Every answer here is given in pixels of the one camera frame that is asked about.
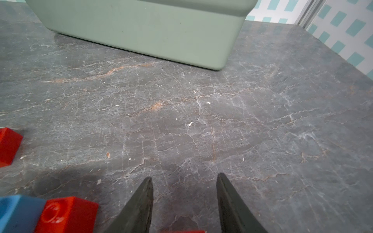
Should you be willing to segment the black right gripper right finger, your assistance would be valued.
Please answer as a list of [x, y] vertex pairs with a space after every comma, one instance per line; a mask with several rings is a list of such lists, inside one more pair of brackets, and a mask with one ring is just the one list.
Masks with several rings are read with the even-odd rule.
[[220, 227], [223, 233], [266, 233], [224, 173], [217, 175]]

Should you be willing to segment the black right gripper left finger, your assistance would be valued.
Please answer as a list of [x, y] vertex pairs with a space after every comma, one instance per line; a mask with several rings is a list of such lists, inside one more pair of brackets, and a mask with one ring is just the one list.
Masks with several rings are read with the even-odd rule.
[[153, 210], [153, 183], [147, 177], [123, 207], [106, 233], [148, 233]]

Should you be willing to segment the blue red lego assembly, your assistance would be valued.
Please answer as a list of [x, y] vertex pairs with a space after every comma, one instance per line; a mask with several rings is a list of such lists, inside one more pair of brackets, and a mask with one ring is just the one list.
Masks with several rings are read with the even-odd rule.
[[1, 197], [2, 233], [92, 233], [99, 205], [78, 197]]

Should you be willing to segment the red long lego brick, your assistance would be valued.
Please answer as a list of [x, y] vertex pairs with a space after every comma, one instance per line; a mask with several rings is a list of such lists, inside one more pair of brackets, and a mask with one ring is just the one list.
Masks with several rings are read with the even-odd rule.
[[10, 128], [1, 128], [1, 168], [12, 165], [22, 140], [23, 136]]

